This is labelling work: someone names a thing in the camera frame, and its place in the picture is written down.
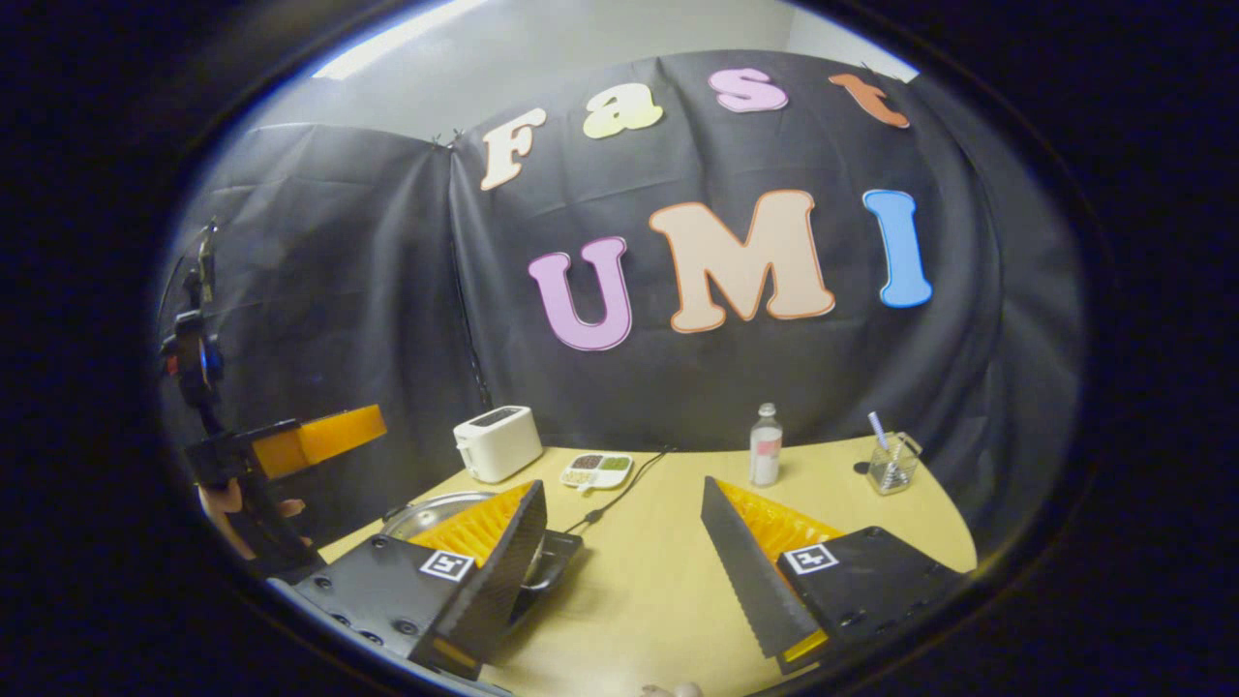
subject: white toaster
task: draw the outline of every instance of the white toaster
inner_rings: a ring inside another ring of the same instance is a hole
[[[452,430],[470,477],[494,484],[541,456],[529,407],[499,407]]]

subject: pen holder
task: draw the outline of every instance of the pen holder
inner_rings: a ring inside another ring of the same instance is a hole
[[[912,484],[912,475],[921,458],[921,446],[906,433],[896,433],[887,438],[887,442],[891,446],[890,451],[881,444],[873,448],[866,475],[873,490],[882,496],[907,489]]]

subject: table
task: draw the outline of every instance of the table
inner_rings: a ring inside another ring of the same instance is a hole
[[[784,448],[779,479],[766,489],[748,484],[747,452],[667,456],[601,521],[574,531],[584,537],[585,548],[572,560],[563,586],[530,610],[479,680],[522,697],[637,697],[647,683],[670,690],[688,681],[709,697],[730,697],[793,677],[784,677],[774,659],[762,656],[701,524],[706,475],[845,534],[882,526],[952,569],[975,569],[968,526],[928,467],[922,464],[912,487],[891,496],[878,496],[852,470],[869,459],[872,447],[869,437]],[[546,448],[533,464],[496,485],[462,470],[415,501],[457,491],[506,491],[541,479],[546,526],[563,531],[622,491],[592,490],[582,496],[559,483],[572,458],[587,452]],[[653,456],[628,454],[633,473]],[[330,563],[382,527],[374,521],[320,553]]]

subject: wire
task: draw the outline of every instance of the wire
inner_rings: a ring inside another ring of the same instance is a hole
[[[676,448],[674,446],[664,446],[663,449],[659,451],[657,456],[642,463],[641,468],[637,469],[637,474],[632,475],[632,480],[628,483],[628,487],[626,487],[624,490],[621,491],[618,496],[616,496],[611,501],[607,501],[606,506],[602,506],[601,509],[595,509],[589,514],[585,514],[585,517],[577,521],[576,525],[574,525],[572,527],[565,530],[564,535],[571,535],[574,530],[581,527],[582,525],[586,524],[592,525],[602,520],[602,514],[607,513],[607,510],[610,510],[611,506],[615,506],[616,504],[620,503],[621,499],[627,496],[628,493],[632,491],[632,488],[636,487],[637,483],[641,480],[641,478],[646,477],[646,473],[649,470],[649,468],[652,468],[655,463],[658,463],[658,461],[662,461],[668,453],[674,453],[675,451]]]

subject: orange letter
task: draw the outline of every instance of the orange letter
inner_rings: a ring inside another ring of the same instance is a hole
[[[745,321],[757,313],[767,272],[774,276],[774,296],[766,305],[772,316],[792,319],[829,312],[835,296],[821,281],[812,209],[813,196],[805,191],[767,192],[753,207],[743,244],[701,203],[679,203],[649,215],[649,227],[667,235],[680,288],[672,328],[709,331],[726,319],[710,297],[707,276]]]
[[[908,128],[912,125],[907,116],[886,108],[886,104],[882,103],[882,98],[886,97],[885,92],[872,84],[865,84],[859,77],[854,74],[836,74],[830,77],[830,83],[846,89],[847,94],[851,94],[852,99],[860,104],[861,109],[865,109],[869,111],[869,115],[883,124],[893,125],[895,128]]]

